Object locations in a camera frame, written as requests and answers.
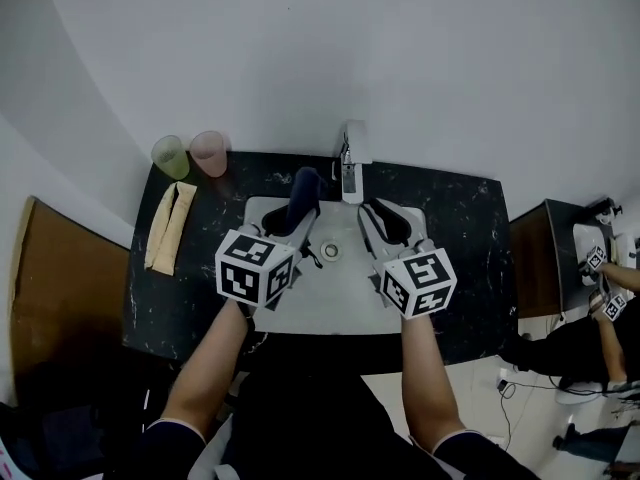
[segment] black marble countertop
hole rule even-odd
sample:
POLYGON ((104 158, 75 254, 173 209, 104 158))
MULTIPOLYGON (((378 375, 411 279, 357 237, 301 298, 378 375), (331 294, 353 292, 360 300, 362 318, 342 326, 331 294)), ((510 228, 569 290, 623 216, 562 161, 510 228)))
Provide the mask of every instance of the black marble countertop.
MULTIPOLYGON (((578 257, 573 240, 573 226, 578 216, 584 211, 584 206, 562 201, 546 199, 544 201, 549 214, 551 232, 556 249, 558 275, 560 283, 560 308, 562 311, 577 308, 589 303, 589 294, 594 286, 582 284, 582 276, 578 271, 578 257)), ((600 228, 605 239, 607 256, 611 257, 609 238, 613 236, 611 226, 601 225, 595 217, 583 222, 588 226, 600 228)))
MULTIPOLYGON (((124 308, 125 345, 186 361, 223 299, 215 290, 216 249, 242 224, 251 196, 288 197, 293 177, 314 167, 329 182, 328 200, 340 200, 331 181, 333 159, 268 153, 229 153, 227 173, 209 179, 195 165, 183 181, 198 186, 187 217, 173 277, 144 270, 151 222, 172 182, 155 166, 144 191, 131 246, 124 308)), ((494 355, 516 332, 516 296, 509 220, 497 181, 432 169, 374 162, 363 166, 365 199, 381 197, 421 208, 427 233, 447 250, 458 285, 446 310, 432 319, 447 364, 494 355)), ((341 368, 360 374, 402 369, 399 334, 315 336, 256 332, 240 368, 258 364, 299 369, 341 368)))

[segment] drain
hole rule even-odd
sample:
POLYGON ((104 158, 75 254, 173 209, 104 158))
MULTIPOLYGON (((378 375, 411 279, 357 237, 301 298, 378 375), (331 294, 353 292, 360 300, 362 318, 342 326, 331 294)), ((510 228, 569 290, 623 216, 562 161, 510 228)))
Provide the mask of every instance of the drain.
POLYGON ((320 254, 327 261, 338 261, 342 256, 342 249, 336 242, 329 240, 320 246, 320 254))

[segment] faucet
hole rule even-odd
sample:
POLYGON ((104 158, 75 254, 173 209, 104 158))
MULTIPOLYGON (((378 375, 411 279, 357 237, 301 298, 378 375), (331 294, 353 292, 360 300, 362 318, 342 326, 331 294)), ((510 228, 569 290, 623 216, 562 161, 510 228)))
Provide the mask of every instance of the faucet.
POLYGON ((348 120, 342 128, 340 147, 340 177, 342 200, 348 204, 364 201, 362 164, 372 163, 364 121, 348 120))

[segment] sink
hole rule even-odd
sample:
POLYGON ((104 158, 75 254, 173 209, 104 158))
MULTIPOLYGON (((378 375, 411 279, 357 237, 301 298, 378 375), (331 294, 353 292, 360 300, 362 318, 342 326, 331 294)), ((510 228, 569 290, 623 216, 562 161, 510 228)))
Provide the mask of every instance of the sink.
POLYGON ((587 254, 591 252, 596 245, 604 251, 605 261, 607 259, 607 248, 604 244, 604 235, 600 228, 595 226, 585 226, 583 224, 574 224, 573 226, 573 242, 576 246, 576 256, 578 264, 586 261, 587 254))
MULTIPOLYGON (((252 197, 245 206, 244 223, 260 224, 267 213, 282 208, 288 199, 252 197)), ((425 222, 424 213, 407 208, 425 222)), ((290 334, 392 334, 400 332, 401 316, 393 307, 385 307, 369 276, 374 274, 373 257, 367 252, 357 220, 357 205, 320 201, 320 217, 309 241, 313 258, 302 259, 302 276, 285 290, 275 311, 256 311, 256 329, 262 332, 290 334), (338 259, 327 261, 321 247, 337 247, 338 259)))

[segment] green cup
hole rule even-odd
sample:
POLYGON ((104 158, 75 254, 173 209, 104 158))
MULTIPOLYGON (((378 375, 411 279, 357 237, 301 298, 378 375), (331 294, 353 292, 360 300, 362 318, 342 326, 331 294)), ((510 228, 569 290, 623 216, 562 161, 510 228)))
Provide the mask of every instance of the green cup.
POLYGON ((151 160, 174 180, 181 180, 189 174, 187 153, 175 135, 167 135, 155 143, 151 150, 151 160))

